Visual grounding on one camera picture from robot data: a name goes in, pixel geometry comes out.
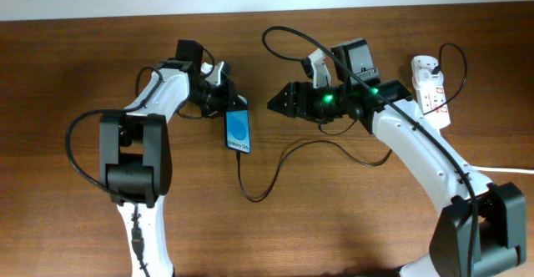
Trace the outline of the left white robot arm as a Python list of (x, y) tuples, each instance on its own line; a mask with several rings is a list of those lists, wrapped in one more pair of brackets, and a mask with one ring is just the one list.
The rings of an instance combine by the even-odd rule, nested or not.
[(145, 89), (121, 114), (99, 121), (99, 178), (113, 191), (127, 231), (134, 276), (173, 276), (164, 229), (164, 200), (173, 169), (168, 123), (187, 102), (203, 118), (224, 117), (225, 145), (249, 153), (248, 101), (229, 79), (229, 65), (204, 63), (205, 48), (179, 40), (174, 57), (151, 70)]

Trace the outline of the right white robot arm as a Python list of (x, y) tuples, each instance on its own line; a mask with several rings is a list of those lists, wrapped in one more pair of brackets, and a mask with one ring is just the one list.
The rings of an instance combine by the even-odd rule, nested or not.
[(267, 104), (290, 118), (330, 123), (348, 115), (386, 144), (414, 175), (439, 219), (428, 254), (382, 276), (495, 276), (526, 261), (526, 200), (513, 183), (497, 185), (470, 166), (431, 127), (411, 93), (383, 82), (367, 42), (331, 49), (340, 84), (325, 54), (302, 60), (308, 81), (288, 83)]

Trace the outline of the blue Galaxy smartphone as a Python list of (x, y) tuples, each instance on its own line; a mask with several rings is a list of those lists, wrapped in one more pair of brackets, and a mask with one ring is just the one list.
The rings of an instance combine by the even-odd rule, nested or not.
[(251, 152), (249, 110), (226, 111), (224, 121), (226, 147), (240, 153), (249, 154)]

